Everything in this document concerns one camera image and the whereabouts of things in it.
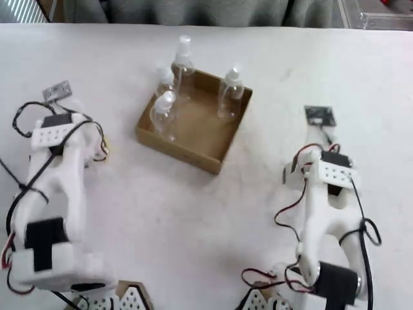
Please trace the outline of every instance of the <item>black wire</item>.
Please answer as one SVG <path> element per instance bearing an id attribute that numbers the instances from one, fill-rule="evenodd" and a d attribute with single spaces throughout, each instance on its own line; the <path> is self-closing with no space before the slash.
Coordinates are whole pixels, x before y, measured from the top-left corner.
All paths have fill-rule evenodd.
<path id="1" fill-rule="evenodd" d="M 78 111 L 72 110 L 72 109 L 70 109 L 70 108 L 66 108 L 66 107 L 62 106 L 61 104 L 59 104 L 57 101 L 55 101 L 54 103 L 55 103 L 58 107 L 60 107 L 61 109 L 65 110 L 66 112 L 82 114 L 87 120 L 93 121 L 93 119 L 92 119 L 89 115 L 87 115 L 87 114 L 85 114 L 85 113 L 78 112 Z M 104 156 L 103 158 L 100 158 L 100 159 L 93 159 L 93 161 L 105 161 L 105 160 L 106 160 L 106 157 L 108 156 L 108 152 L 106 151 L 105 148 L 107 148 L 108 146 L 107 146 L 106 141 L 105 141 L 105 135 L 103 134 L 103 128 L 102 128 L 102 126 L 101 126 L 100 124 L 98 124 L 98 123 L 97 123 L 96 125 L 97 125 L 97 131 L 99 132 L 99 134 L 100 134 L 100 136 L 101 136 L 101 138 L 102 138 L 102 140 L 101 140 L 101 150 L 102 150 L 103 154 L 105 154 L 105 156 Z"/>
<path id="2" fill-rule="evenodd" d="M 75 310 L 81 310 L 77 305 L 75 305 L 73 303 L 73 301 L 69 300 L 68 298 L 66 298 L 65 295 L 59 293 L 59 292 L 55 292 L 55 291 L 51 291 L 52 293 L 54 293 L 57 297 L 59 297 L 60 299 L 62 299 L 62 301 L 64 301 L 66 304 L 68 304 L 70 307 L 72 307 Z"/>
<path id="3" fill-rule="evenodd" d="M 321 132 L 324 134 L 325 139 L 327 140 L 328 144 L 331 145 L 333 144 L 333 140 L 330 138 L 330 136 L 326 133 L 326 131 L 324 130 L 324 127 L 322 125 L 319 126 Z"/>
<path id="4" fill-rule="evenodd" d="M 82 298 L 87 303 L 87 305 L 88 305 L 87 310 L 89 310 L 89 307 L 90 307 L 89 300 L 86 297 L 84 297 L 83 295 L 79 295 L 79 297 Z"/>
<path id="5" fill-rule="evenodd" d="M 3 166 L 3 168 L 5 169 L 5 171 L 8 173 L 9 176 L 11 176 L 13 178 L 13 180 L 17 183 L 17 185 L 19 186 L 20 190 L 22 191 L 26 185 L 21 182 L 17 176 L 15 176 L 15 174 L 7 167 L 7 165 L 4 163 L 4 161 L 0 158 L 0 165 Z M 31 188 L 31 191 L 37 192 L 39 193 L 45 200 L 46 203 L 49 203 L 49 199 L 47 198 L 47 196 L 44 194 L 44 192 L 40 191 L 39 189 L 35 189 L 35 188 Z"/>
<path id="6" fill-rule="evenodd" d="M 370 268 L 370 262 L 368 261 L 368 254 L 366 250 L 366 243 L 364 239 L 364 233 L 367 235 L 368 239 L 377 247 L 381 245 L 381 236 L 379 233 L 379 229 L 377 228 L 377 225 L 370 219 L 366 218 L 364 216 L 364 210 L 363 207 L 361 206 L 361 201 L 359 197 L 359 193 L 357 191 L 356 185 L 354 184 L 354 181 L 352 178 L 350 178 L 351 184 L 353 185 L 354 192 L 356 193 L 356 198 L 359 203 L 359 208 L 361 212 L 361 221 L 360 221 L 360 226 L 359 229 L 354 229 L 353 231 L 346 232 L 339 240 L 339 244 L 341 245 L 344 241 L 344 239 L 349 236 L 352 233 L 359 233 L 359 240 L 360 240 L 360 247 L 361 247 L 361 254 L 363 255 L 363 261 L 365 265 L 365 270 L 366 270 L 366 279 L 367 279 L 367 310 L 373 310 L 373 301 L 374 301 L 374 296 L 373 296 L 373 279 L 372 279 L 372 272 Z M 366 223 L 369 223 L 371 227 L 374 230 L 374 233 L 376 234 L 376 239 L 373 239 L 372 235 L 368 232 Z"/>
<path id="7" fill-rule="evenodd" d="M 53 159 L 59 154 L 61 149 L 65 146 L 67 140 L 71 137 L 71 135 L 80 127 L 83 126 L 84 124 L 88 123 L 94 123 L 98 124 L 95 121 L 82 121 L 78 123 L 75 127 L 72 128 L 71 131 L 63 138 L 62 142 L 54 149 L 52 155 L 46 160 L 45 164 L 39 169 L 39 171 L 34 175 L 34 177 L 28 182 L 27 186 L 17 195 L 17 197 L 13 200 L 12 205 L 10 206 L 8 212 L 7 212 L 7 217 L 6 217 L 6 231 L 7 235 L 9 236 L 12 228 L 11 228 L 11 223 L 12 223 L 12 216 L 14 209 L 17 207 L 17 204 L 20 202 L 21 198 L 32 188 L 34 182 L 40 177 L 40 175 L 46 170 L 46 168 L 51 164 Z M 15 246 L 12 243 L 11 248 L 13 251 L 15 251 Z"/>
<path id="8" fill-rule="evenodd" d="M 21 113 L 24 111 L 24 109 L 27 108 L 29 105 L 39 105 L 40 107 L 43 107 L 43 108 L 48 109 L 53 115 L 56 115 L 56 114 L 57 114 L 53 107 L 51 107 L 50 105 L 48 105 L 48 104 L 46 104 L 46 103 L 41 103 L 41 102 L 38 102 L 38 101 L 29 101 L 29 102 L 26 102 L 26 103 L 25 103 L 24 105 L 22 105 L 21 107 L 19 107 L 19 110 L 17 110 L 17 112 L 16 112 L 16 114 L 15 114 L 15 116 L 14 116 L 14 118 L 13 118 L 12 126 L 13 126 L 13 129 L 14 129 L 15 131 L 17 131 L 20 136 L 25 137 L 25 138 L 31 138 L 33 132 L 28 131 L 28 132 L 24 133 L 23 131 L 21 131 L 21 130 L 19 129 L 19 127 L 17 126 L 17 119 L 19 118 L 19 116 L 21 115 Z"/>

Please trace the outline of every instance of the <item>metal plate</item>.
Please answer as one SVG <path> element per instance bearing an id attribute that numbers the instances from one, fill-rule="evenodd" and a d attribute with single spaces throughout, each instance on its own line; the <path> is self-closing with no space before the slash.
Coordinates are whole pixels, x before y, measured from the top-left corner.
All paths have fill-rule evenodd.
<path id="1" fill-rule="evenodd" d="M 314 107 L 306 105 L 304 109 L 309 125 L 336 126 L 332 107 Z"/>
<path id="2" fill-rule="evenodd" d="M 42 91 L 46 103 L 55 102 L 72 95 L 69 81 L 63 81 Z"/>

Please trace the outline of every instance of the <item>bottle cap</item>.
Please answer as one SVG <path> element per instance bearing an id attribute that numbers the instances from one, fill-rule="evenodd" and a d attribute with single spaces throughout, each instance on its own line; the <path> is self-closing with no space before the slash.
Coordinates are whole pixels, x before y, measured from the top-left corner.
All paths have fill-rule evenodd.
<path id="1" fill-rule="evenodd" d="M 167 92 L 164 92 L 163 95 L 157 98 L 154 103 L 156 112 L 159 112 L 159 113 L 169 112 L 170 108 L 175 102 L 175 99 L 176 99 L 176 96 L 174 92 L 171 92 L 170 90 L 168 90 Z"/>
<path id="2" fill-rule="evenodd" d="M 191 51 L 190 51 L 191 38 L 189 36 L 180 36 L 178 49 L 175 55 L 175 63 L 179 65 L 185 65 L 190 61 Z"/>
<path id="3" fill-rule="evenodd" d="M 241 71 L 241 66 L 240 65 L 234 65 L 231 70 L 228 71 L 228 73 L 225 76 L 225 82 L 228 85 L 238 85 L 241 83 L 240 79 L 240 72 Z"/>
<path id="4" fill-rule="evenodd" d="M 159 66 L 157 68 L 157 73 L 159 76 L 159 82 L 165 85 L 173 85 L 175 75 L 169 66 Z"/>

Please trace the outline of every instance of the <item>white table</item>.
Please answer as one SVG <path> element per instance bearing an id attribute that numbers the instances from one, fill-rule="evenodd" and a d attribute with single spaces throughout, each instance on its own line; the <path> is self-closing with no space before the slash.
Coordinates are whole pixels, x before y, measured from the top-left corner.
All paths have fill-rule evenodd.
<path id="1" fill-rule="evenodd" d="M 219 176 L 135 139 L 156 85 L 155 65 L 172 60 L 180 34 L 192 36 L 197 68 L 222 76 L 238 61 L 254 90 Z M 0 156 L 26 176 L 29 141 L 12 130 L 12 117 L 68 79 L 112 150 L 107 164 L 86 173 L 88 243 L 121 279 L 142 281 L 156 309 L 233 309 L 247 291 L 243 268 L 294 259 L 293 234 L 272 220 L 299 195 L 282 186 L 281 169 L 305 142 L 303 105 L 332 105 L 342 151 L 362 176 L 365 212 L 383 237 L 382 247 L 368 245 L 376 309 L 403 309 L 413 278 L 412 50 L 408 32 L 0 25 Z M 30 129 L 44 115 L 28 113 L 21 126 Z M 3 244 L 17 187 L 3 171 L 0 184 Z M 285 218 L 299 225 L 294 218 L 302 209 Z M 327 238 L 322 257 L 345 264 L 337 249 Z M 12 296 L 4 279 L 1 273 L 1 309 L 63 306 L 47 292 Z"/>

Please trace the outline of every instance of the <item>clear plastic container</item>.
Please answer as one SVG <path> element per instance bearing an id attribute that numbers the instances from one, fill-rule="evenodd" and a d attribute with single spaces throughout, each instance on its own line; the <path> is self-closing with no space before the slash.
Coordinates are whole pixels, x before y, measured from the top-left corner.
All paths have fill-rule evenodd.
<path id="1" fill-rule="evenodd" d="M 175 76 L 170 67 L 158 67 L 159 84 L 156 88 L 155 95 L 157 98 L 162 96 L 165 92 L 175 90 Z"/>
<path id="2" fill-rule="evenodd" d="M 244 86 L 239 77 L 239 67 L 234 66 L 219 83 L 218 118 L 234 121 L 241 113 Z"/>
<path id="3" fill-rule="evenodd" d="M 171 66 L 176 77 L 175 90 L 180 105 L 189 102 L 194 91 L 195 68 L 191 61 L 190 42 L 191 38 L 188 36 L 179 37 L 175 61 Z"/>
<path id="4" fill-rule="evenodd" d="M 176 96 L 174 92 L 167 91 L 156 99 L 150 110 L 150 120 L 155 131 L 166 140 L 176 140 L 177 112 L 174 107 Z"/>

